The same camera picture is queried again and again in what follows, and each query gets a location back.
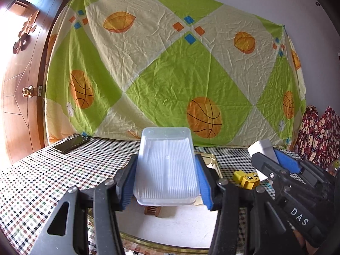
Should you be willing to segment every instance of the phone screen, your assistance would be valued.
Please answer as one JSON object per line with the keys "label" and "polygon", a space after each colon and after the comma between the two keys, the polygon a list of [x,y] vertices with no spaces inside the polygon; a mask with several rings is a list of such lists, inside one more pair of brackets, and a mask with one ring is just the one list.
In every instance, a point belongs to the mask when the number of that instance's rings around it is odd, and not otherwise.
{"label": "phone screen", "polygon": [[88,138],[85,138],[83,136],[77,136],[74,137],[70,140],[67,140],[59,145],[53,146],[54,149],[56,149],[57,151],[61,152],[61,153],[65,153],[69,150],[72,150],[73,148],[81,145],[82,143],[86,143],[87,141],[89,141]]}

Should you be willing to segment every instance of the metal screw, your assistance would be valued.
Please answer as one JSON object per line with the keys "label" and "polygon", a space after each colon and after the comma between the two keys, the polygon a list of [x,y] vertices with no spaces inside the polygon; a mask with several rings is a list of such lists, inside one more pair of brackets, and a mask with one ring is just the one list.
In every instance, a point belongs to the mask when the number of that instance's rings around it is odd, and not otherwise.
{"label": "metal screw", "polygon": [[115,181],[113,180],[113,179],[107,179],[107,180],[105,180],[105,185],[106,186],[111,186],[113,183],[115,183]]}
{"label": "metal screw", "polygon": [[69,187],[69,189],[67,190],[69,193],[74,193],[77,190],[77,186],[72,186]]}
{"label": "metal screw", "polygon": [[262,186],[257,186],[255,188],[255,190],[256,190],[257,193],[260,193],[260,194],[265,192],[265,189]]}
{"label": "metal screw", "polygon": [[228,184],[228,179],[226,179],[226,178],[220,178],[220,179],[218,180],[218,184],[221,185],[221,186],[225,186],[225,185]]}

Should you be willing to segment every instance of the translucent container lid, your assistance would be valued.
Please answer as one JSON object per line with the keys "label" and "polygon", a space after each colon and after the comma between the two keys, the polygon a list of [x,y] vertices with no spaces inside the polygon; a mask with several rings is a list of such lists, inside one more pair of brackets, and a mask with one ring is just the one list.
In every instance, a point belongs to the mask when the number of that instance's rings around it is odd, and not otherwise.
{"label": "translucent container lid", "polygon": [[139,204],[147,206],[195,202],[200,190],[189,128],[143,130],[133,194]]}

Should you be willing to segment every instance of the blue gripper pad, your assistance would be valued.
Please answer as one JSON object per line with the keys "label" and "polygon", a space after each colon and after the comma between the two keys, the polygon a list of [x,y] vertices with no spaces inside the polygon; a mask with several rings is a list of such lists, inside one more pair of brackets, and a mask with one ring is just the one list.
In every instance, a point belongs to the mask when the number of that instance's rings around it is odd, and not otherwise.
{"label": "blue gripper pad", "polygon": [[135,156],[131,169],[129,171],[129,174],[125,180],[124,186],[122,187],[122,196],[121,196],[120,204],[123,207],[123,210],[125,210],[127,205],[129,205],[131,202],[131,198],[133,194],[133,186],[135,184],[137,161],[138,161],[138,156]]}
{"label": "blue gripper pad", "polygon": [[290,171],[290,173],[299,173],[301,168],[299,167],[297,161],[287,154],[284,154],[280,150],[274,149],[275,155],[278,159],[279,164]]}
{"label": "blue gripper pad", "polygon": [[195,162],[197,168],[197,176],[198,176],[198,183],[200,186],[200,192],[203,200],[203,204],[207,206],[209,210],[213,208],[213,197],[212,197],[212,188],[207,179],[207,172],[203,168],[207,168],[202,157],[202,162],[200,162],[200,158],[198,155],[195,155]]}

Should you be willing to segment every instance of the table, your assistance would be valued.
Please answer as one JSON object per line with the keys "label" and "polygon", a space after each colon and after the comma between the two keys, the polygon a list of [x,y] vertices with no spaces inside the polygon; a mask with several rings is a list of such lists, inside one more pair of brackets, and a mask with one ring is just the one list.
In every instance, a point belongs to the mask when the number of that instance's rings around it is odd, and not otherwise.
{"label": "table", "polygon": [[[76,135],[60,140],[57,145]],[[138,153],[139,141],[118,141],[91,137],[90,141],[67,154],[47,146],[0,172],[0,228],[19,254],[29,254],[45,221],[65,191],[96,187],[125,166]],[[247,149],[194,147],[197,152],[215,154],[222,174],[229,180],[234,171],[255,172]],[[293,158],[295,153],[283,150]],[[274,190],[265,185],[273,197]],[[238,252],[243,253],[245,213],[239,216]],[[90,254],[96,254],[95,235],[88,224]],[[138,254],[126,250],[128,254]]]}

